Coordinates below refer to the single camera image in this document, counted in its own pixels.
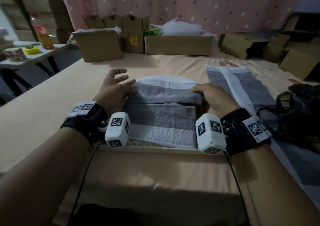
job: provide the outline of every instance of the pink curtain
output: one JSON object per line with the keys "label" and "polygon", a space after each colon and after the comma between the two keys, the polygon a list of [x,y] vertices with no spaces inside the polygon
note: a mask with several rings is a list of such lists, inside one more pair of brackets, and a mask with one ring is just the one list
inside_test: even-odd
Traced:
{"label": "pink curtain", "polygon": [[112,14],[149,16],[150,23],[201,24],[213,33],[279,29],[300,0],[64,0],[72,24],[86,29],[83,17]]}

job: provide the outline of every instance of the green object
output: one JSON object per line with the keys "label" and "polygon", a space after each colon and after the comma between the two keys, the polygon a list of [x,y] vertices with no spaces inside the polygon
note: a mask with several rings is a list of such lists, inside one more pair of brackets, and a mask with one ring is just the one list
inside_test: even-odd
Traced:
{"label": "green object", "polygon": [[160,29],[153,29],[153,30],[147,29],[146,32],[144,33],[144,36],[158,35],[160,31],[161,31]]}

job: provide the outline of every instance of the yellow sticker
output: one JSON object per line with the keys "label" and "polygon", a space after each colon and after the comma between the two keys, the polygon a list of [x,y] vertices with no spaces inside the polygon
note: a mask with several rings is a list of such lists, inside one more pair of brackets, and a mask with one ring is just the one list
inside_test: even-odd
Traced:
{"label": "yellow sticker", "polygon": [[130,43],[130,46],[137,46],[138,40],[136,37],[129,37],[129,43]]}

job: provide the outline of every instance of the beige bedsheet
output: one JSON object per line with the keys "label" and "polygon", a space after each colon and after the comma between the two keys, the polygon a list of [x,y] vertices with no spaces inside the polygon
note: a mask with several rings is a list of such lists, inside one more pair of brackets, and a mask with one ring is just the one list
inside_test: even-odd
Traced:
{"label": "beige bedsheet", "polygon": [[[111,68],[130,78],[170,74],[208,82],[205,65],[246,66],[275,98],[296,79],[276,64],[214,58],[124,53],[122,60],[84,63],[67,69],[0,108],[0,172],[6,172],[49,138],[74,104],[90,100]],[[82,174],[70,188],[55,222],[65,224]],[[90,165],[80,203],[131,208],[147,225],[210,225],[244,220],[229,165],[223,156],[98,151]]]}

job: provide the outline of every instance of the roll of tape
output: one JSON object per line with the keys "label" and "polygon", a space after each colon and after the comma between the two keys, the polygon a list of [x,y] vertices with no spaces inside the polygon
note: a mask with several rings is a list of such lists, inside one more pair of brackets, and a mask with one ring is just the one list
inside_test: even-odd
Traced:
{"label": "roll of tape", "polygon": [[36,46],[24,46],[22,48],[24,50],[24,52],[28,55],[33,55],[33,54],[38,54],[40,53],[40,50],[38,47]]}
{"label": "roll of tape", "polygon": [[8,48],[3,50],[3,53],[11,62],[20,62],[27,59],[21,48]]}

